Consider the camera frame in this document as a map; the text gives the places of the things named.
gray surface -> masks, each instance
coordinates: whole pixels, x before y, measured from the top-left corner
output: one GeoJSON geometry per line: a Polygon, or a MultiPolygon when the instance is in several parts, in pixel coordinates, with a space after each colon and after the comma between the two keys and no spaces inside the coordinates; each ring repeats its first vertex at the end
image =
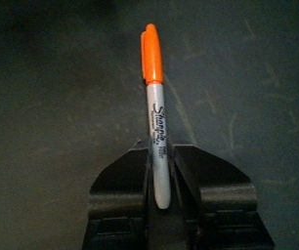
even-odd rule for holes
{"type": "Polygon", "coordinates": [[[0,4],[0,249],[80,249],[90,186],[148,135],[140,34],[159,29],[168,130],[252,178],[299,249],[299,1],[0,4]]]}

sharpie marker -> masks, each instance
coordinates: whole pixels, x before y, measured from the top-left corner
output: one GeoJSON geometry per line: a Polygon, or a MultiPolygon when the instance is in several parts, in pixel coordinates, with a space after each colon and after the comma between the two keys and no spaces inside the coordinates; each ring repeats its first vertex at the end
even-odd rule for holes
{"type": "Polygon", "coordinates": [[[143,32],[142,48],[143,72],[148,85],[154,193],[158,207],[160,209],[167,209],[171,202],[171,185],[167,157],[163,66],[159,37],[154,24],[150,24],[147,30],[143,32]]]}

black plastic part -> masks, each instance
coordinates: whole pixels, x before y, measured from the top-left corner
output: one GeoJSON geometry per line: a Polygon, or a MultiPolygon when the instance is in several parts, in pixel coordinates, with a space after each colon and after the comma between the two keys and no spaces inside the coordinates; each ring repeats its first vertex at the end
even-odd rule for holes
{"type": "Polygon", "coordinates": [[[102,172],[90,192],[83,250],[274,249],[246,174],[194,146],[172,149],[167,210],[154,199],[148,144],[102,172]]]}

sharpie logo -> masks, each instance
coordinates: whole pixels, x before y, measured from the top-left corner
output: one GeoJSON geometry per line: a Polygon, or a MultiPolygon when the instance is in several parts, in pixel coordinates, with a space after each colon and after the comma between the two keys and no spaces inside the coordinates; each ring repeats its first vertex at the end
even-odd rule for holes
{"type": "Polygon", "coordinates": [[[152,125],[154,125],[154,143],[159,144],[166,140],[166,128],[164,128],[164,107],[158,108],[154,105],[152,111],[152,125]]]}

orange cap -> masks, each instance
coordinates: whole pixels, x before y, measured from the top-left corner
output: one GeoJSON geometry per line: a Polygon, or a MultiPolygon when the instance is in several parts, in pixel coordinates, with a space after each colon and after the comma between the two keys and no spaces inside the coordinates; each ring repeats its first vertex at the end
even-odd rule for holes
{"type": "Polygon", "coordinates": [[[142,35],[143,71],[147,84],[163,83],[163,64],[159,37],[151,23],[142,35]]]}

